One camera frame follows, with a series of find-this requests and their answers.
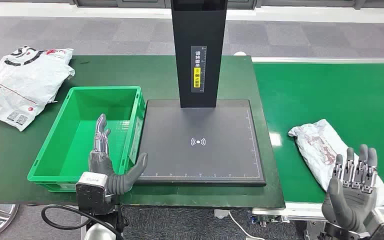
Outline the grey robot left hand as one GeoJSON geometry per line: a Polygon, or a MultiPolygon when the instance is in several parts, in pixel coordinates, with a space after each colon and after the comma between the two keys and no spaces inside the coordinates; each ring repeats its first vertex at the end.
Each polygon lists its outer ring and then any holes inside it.
{"type": "Polygon", "coordinates": [[[95,133],[93,138],[93,149],[89,153],[89,171],[93,173],[105,174],[112,184],[125,184],[130,188],[141,176],[148,164],[148,154],[141,153],[133,166],[126,174],[120,175],[114,172],[112,161],[110,160],[109,135],[111,130],[106,128],[107,118],[102,113],[96,121],[95,133]]]}

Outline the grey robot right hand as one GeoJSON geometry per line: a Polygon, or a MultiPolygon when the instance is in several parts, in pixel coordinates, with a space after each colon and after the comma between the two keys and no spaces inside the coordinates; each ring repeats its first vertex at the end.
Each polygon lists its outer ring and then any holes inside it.
{"type": "Polygon", "coordinates": [[[321,206],[325,219],[355,233],[366,231],[364,220],[376,207],[378,157],[376,149],[361,144],[358,161],[354,149],[346,150],[346,160],[338,154],[327,193],[321,206]]]}

